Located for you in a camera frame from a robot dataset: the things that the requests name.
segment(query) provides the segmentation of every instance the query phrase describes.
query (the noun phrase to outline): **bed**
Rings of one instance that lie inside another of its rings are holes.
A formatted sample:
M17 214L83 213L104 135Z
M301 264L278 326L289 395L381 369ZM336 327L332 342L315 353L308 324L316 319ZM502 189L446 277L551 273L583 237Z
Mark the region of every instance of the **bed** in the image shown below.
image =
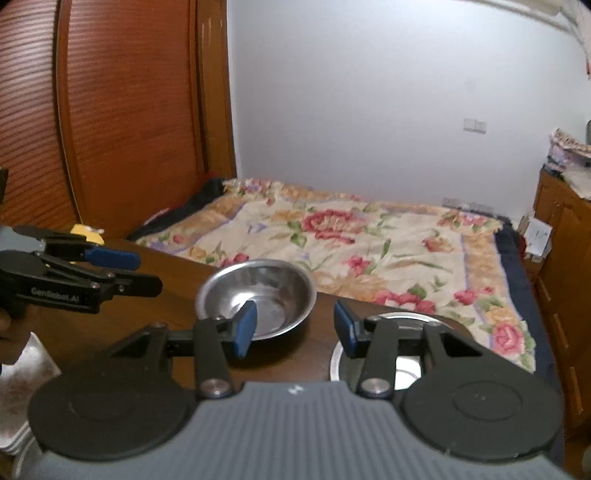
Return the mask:
M272 180L210 181L130 239L219 267L287 260L308 270L319 291L450 317L560 391L507 219ZM559 439L551 454L558 463L562 445Z

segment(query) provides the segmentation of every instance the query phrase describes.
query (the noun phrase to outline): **stainless steel bowl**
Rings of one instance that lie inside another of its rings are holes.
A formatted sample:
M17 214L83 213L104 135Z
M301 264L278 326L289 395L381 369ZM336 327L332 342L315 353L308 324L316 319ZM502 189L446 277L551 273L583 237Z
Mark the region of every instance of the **stainless steel bowl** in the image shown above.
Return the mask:
M200 319L232 317L247 300L257 308L253 340L273 338L302 323L316 302L308 272L281 260L250 260L217 272L195 299Z
M414 312L392 312L375 316L376 320L380 317L394 318L402 329L422 329L424 323L442 323L441 321ZM331 381L343 380L349 388L357 385L361 369L363 368L364 358L349 358L343 354L343 346L337 343L330 359L330 379ZM396 383L395 390L404 390L415 383L423 374L421 358L418 355L400 355L396 359Z

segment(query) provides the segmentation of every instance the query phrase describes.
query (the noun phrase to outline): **hand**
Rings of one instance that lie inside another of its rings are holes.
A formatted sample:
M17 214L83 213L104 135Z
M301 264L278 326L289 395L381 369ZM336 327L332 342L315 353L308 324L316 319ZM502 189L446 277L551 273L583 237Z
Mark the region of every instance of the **hand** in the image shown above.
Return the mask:
M0 309L0 364L13 365L29 341L38 318L38 307L29 305L24 318L12 320Z

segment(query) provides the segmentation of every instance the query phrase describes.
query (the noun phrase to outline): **paper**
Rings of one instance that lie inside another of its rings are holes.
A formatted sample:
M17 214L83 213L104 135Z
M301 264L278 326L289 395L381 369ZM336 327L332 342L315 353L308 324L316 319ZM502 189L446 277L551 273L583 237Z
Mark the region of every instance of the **paper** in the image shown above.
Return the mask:
M544 254L551 232L552 227L550 225L537 218L531 218L524 235L527 244L525 253L541 257Z

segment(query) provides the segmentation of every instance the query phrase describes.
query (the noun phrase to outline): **white wall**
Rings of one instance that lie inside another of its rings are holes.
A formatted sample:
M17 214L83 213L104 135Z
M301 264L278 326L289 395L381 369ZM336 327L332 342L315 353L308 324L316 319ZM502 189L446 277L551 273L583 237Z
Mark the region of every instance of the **white wall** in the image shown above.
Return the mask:
M591 119L574 38L479 3L229 0L229 45L245 177L518 218L548 134L582 140Z

